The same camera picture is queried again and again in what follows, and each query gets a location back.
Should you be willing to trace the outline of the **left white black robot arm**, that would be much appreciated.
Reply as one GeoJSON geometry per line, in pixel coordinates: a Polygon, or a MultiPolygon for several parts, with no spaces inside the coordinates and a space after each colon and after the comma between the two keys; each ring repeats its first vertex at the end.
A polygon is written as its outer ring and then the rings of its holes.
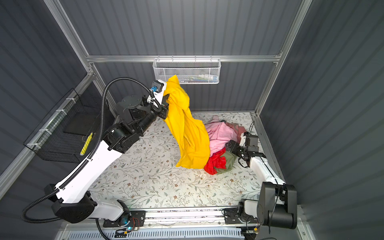
{"type": "Polygon", "coordinates": [[[65,181],[52,190],[59,192],[52,198],[54,215],[69,223],[85,219],[104,219],[114,227],[132,227],[134,218],[129,208],[121,201],[106,201],[93,197],[89,187],[115,160],[136,143],[156,120],[168,115],[167,83],[155,80],[148,96],[131,95],[116,105],[118,116],[113,125],[102,134],[93,156],[88,155],[74,170],[76,176],[65,187],[65,181]]]}

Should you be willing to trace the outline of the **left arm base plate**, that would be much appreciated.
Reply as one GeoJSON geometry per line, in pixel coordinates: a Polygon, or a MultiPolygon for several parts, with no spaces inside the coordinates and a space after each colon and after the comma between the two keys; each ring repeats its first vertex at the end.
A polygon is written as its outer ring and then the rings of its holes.
{"type": "Polygon", "coordinates": [[[139,228],[144,226],[146,211],[130,211],[123,213],[116,221],[105,220],[104,228],[139,228]]]}

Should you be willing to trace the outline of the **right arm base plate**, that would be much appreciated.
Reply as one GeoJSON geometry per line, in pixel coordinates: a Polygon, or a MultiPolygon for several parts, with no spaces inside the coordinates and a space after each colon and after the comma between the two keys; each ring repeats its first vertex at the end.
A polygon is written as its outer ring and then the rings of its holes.
{"type": "Polygon", "coordinates": [[[239,214],[237,208],[226,208],[221,210],[221,213],[224,216],[226,225],[259,223],[258,219],[254,216],[245,213],[239,214]]]}

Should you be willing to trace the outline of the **yellow cloth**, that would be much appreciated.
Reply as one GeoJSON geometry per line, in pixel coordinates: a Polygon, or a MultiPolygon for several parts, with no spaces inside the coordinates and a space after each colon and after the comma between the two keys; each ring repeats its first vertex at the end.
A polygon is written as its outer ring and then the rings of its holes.
{"type": "Polygon", "coordinates": [[[210,157],[209,135],[203,122],[192,116],[190,98],[176,75],[168,79],[165,95],[169,96],[169,112],[165,122],[176,139],[181,154],[176,166],[203,169],[210,157]]]}

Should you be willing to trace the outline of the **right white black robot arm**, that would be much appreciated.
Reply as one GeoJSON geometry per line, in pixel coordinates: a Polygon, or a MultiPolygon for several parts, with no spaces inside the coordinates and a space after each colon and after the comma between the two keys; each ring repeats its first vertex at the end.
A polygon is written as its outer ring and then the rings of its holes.
{"type": "Polygon", "coordinates": [[[248,223],[254,219],[259,226],[295,229],[298,224],[297,190],[288,185],[270,166],[257,147],[258,136],[244,133],[240,143],[226,143],[226,150],[243,160],[262,180],[257,200],[242,199],[234,217],[248,223]]]}

